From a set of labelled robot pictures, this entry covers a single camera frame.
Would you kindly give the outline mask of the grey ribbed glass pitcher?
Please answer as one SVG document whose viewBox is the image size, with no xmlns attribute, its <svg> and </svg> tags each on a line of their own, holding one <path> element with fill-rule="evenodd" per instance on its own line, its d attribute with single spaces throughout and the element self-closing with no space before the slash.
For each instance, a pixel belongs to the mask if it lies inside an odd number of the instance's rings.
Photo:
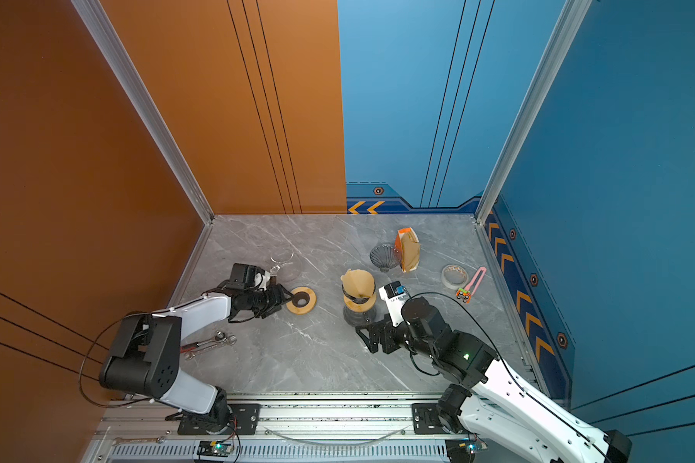
<svg viewBox="0 0 695 463">
<path fill-rule="evenodd" d="M 376 320 L 376 309 L 370 308 L 365 312 L 355 312 L 351 308 L 345 306 L 343 310 L 343 317 L 345 322 L 349 326 L 362 327 L 367 326 L 375 322 Z"/>
</svg>

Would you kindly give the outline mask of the brown paper coffee filter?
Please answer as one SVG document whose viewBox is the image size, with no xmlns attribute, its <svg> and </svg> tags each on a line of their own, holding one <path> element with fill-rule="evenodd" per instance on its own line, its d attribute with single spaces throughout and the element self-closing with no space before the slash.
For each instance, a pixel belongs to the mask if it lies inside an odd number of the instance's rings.
<svg viewBox="0 0 695 463">
<path fill-rule="evenodd" d="M 362 269 L 348 270 L 342 277 L 342 291 L 353 296 L 369 296 L 376 292 L 376 281 L 374 276 Z"/>
</svg>

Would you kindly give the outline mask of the orange coffee filter box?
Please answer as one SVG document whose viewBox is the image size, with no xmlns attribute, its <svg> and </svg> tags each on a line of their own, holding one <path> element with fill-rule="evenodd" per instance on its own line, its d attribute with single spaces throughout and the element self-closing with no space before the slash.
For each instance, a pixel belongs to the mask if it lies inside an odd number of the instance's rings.
<svg viewBox="0 0 695 463">
<path fill-rule="evenodd" d="M 400 254 L 401 270 L 405 273 L 416 270 L 420 262 L 421 244 L 414 229 L 400 229 L 396 235 L 395 247 Z"/>
</svg>

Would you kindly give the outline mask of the blue glass dripper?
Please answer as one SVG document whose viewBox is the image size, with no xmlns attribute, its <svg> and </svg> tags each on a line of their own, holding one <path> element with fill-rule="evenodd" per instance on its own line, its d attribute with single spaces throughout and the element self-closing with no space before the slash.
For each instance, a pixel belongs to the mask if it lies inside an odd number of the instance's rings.
<svg viewBox="0 0 695 463">
<path fill-rule="evenodd" d="M 343 291 L 345 305 L 355 312 L 365 312 L 376 304 L 376 293 L 369 296 L 353 296 Z"/>
</svg>

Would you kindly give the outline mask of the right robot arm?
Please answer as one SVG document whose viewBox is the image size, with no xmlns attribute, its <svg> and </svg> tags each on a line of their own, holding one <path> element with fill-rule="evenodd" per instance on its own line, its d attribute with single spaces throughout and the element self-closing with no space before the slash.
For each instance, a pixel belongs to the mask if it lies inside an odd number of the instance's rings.
<svg viewBox="0 0 695 463">
<path fill-rule="evenodd" d="M 627 462 L 632 443 L 577 418 L 526 381 L 490 338 L 456 330 L 426 294 L 403 302 L 400 317 L 356 330 L 368 351 L 423 355 L 449 383 L 436 416 L 450 434 L 482 436 L 529 462 Z"/>
</svg>

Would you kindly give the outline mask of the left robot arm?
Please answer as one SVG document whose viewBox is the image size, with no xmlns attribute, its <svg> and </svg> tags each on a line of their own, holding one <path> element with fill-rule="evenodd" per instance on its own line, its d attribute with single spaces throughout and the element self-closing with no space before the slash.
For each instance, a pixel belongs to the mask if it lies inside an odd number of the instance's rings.
<svg viewBox="0 0 695 463">
<path fill-rule="evenodd" d="M 98 382 L 176 408 L 187 426 L 209 434 L 230 432 L 234 417 L 227 393 L 181 369 L 183 339 L 216 322 L 238 322 L 241 312 L 267 318 L 292 299 L 293 293 L 260 266 L 235 264 L 228 279 L 190 302 L 125 316 Z"/>
</svg>

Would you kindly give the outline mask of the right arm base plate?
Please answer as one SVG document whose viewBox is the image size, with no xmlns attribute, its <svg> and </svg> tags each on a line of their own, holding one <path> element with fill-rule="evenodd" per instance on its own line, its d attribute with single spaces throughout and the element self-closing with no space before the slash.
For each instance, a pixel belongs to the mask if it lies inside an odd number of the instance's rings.
<svg viewBox="0 0 695 463">
<path fill-rule="evenodd" d="M 411 405 L 413 430 L 416 435 L 446 434 L 440 422 L 436 403 L 413 403 Z"/>
</svg>

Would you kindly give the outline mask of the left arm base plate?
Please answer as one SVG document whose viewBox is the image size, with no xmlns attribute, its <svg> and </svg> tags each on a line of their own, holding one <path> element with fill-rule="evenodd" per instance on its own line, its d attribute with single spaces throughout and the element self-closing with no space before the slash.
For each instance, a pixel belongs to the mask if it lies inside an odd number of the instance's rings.
<svg viewBox="0 0 695 463">
<path fill-rule="evenodd" d="M 239 436 L 254 435 L 260 420 L 260 413 L 261 405 L 259 403 L 230 404 L 228 420 L 225 424 L 220 424 L 211 418 L 183 412 L 177 434 L 228 436 L 235 431 Z"/>
</svg>

